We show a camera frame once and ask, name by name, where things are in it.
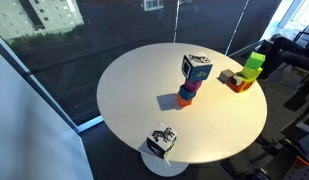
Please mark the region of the seated person in dark clothes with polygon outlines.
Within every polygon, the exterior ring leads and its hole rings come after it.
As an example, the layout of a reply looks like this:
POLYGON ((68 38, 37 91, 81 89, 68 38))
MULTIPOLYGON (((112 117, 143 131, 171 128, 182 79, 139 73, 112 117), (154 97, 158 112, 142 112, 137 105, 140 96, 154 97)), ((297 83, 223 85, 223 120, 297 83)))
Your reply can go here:
POLYGON ((266 80, 282 63, 309 70, 309 44, 301 46, 285 37, 276 38, 266 54, 258 80, 266 80))

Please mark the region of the white and blue patterned dice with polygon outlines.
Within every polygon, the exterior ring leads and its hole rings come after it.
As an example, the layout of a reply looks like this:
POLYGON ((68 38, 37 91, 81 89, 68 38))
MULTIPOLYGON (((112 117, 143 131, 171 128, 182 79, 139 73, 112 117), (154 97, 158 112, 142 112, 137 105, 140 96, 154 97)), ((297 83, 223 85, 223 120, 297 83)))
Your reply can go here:
POLYGON ((207 56, 184 55, 182 73, 189 82, 206 80, 213 63, 207 56))

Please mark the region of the magenta cube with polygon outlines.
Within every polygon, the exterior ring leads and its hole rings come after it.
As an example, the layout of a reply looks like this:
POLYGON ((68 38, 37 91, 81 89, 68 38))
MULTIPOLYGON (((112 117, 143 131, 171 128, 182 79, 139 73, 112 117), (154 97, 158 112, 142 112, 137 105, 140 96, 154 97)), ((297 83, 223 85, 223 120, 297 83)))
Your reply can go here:
POLYGON ((194 82, 191 82, 191 81, 186 80, 184 86, 185 86, 188 90, 190 90, 190 91, 192 91, 192 92, 196 92, 196 91, 200 88, 201 84, 202 84, 201 81, 194 81, 194 82))

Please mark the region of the orange and black clamp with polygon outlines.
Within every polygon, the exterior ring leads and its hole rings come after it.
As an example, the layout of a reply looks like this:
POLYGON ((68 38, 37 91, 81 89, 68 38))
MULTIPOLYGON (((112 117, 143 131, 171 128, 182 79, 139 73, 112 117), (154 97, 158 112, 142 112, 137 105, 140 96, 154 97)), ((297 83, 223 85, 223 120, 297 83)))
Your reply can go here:
POLYGON ((292 154, 296 156, 296 159, 302 164, 309 166, 309 158, 307 154, 304 153, 298 146, 288 139, 281 139, 279 141, 286 149, 288 149, 292 154))

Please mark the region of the bright green cube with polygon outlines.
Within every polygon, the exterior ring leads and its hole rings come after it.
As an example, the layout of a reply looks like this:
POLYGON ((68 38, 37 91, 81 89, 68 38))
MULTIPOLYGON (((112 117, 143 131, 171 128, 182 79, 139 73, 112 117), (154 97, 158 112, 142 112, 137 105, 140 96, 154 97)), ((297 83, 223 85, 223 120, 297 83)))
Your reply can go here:
POLYGON ((248 57, 245 66, 254 70, 258 70, 265 61, 265 55, 252 52, 248 57))

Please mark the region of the orange and yellow large cube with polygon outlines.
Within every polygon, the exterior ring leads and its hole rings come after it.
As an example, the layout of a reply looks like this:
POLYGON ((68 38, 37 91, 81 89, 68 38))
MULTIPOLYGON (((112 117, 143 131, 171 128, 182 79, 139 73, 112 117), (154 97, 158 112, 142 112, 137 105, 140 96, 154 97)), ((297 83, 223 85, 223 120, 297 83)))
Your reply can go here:
POLYGON ((236 73, 229 79, 227 85, 234 92, 240 93, 248 90, 254 82, 254 79, 247 79, 243 75, 236 73))

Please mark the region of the small blue cube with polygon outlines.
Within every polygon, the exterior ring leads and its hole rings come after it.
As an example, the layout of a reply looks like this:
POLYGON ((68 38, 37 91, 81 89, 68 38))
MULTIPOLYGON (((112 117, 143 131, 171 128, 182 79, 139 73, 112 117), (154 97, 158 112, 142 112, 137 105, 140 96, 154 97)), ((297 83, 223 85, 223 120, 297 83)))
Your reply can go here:
POLYGON ((179 95, 186 101, 193 99, 196 95, 195 92, 188 90, 184 85, 180 86, 179 95))

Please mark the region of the yellow-green cube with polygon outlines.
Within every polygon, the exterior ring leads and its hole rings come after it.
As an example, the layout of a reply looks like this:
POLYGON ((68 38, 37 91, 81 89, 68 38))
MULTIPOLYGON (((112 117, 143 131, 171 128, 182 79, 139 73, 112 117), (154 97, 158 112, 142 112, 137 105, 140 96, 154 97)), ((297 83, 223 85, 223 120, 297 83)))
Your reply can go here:
POLYGON ((242 75, 246 79, 256 79, 260 73, 262 72, 262 68, 259 67, 257 70, 251 69, 249 67, 244 67, 243 70, 241 71, 242 75))

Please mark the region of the small grey cube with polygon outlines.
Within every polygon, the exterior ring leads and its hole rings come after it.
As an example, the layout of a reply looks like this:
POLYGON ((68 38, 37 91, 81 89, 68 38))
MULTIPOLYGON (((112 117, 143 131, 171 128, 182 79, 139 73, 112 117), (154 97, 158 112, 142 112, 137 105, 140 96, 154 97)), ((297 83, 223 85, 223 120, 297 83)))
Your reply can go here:
POLYGON ((230 69, 226 69, 226 70, 223 70, 218 79, 223 83, 223 84, 226 84, 230 78, 234 75, 234 72, 231 71, 230 69))

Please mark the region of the small orange cube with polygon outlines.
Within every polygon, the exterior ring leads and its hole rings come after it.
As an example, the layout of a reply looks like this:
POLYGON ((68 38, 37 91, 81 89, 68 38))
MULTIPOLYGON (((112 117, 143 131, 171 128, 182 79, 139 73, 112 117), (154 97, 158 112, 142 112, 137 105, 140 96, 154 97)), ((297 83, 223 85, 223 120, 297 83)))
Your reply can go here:
POLYGON ((177 95, 177 102, 180 107, 185 107, 192 104, 192 100, 185 100, 180 94, 177 95))

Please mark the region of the black perforated mounting board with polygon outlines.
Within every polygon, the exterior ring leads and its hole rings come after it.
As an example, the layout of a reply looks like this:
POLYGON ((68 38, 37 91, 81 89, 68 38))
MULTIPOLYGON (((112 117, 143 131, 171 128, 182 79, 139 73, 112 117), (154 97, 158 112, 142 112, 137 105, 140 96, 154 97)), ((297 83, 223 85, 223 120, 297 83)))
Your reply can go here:
MULTIPOLYGON (((309 157, 309 135, 300 141, 300 145, 306 150, 309 157)), ((309 166, 295 161, 282 180, 309 180, 309 166)))

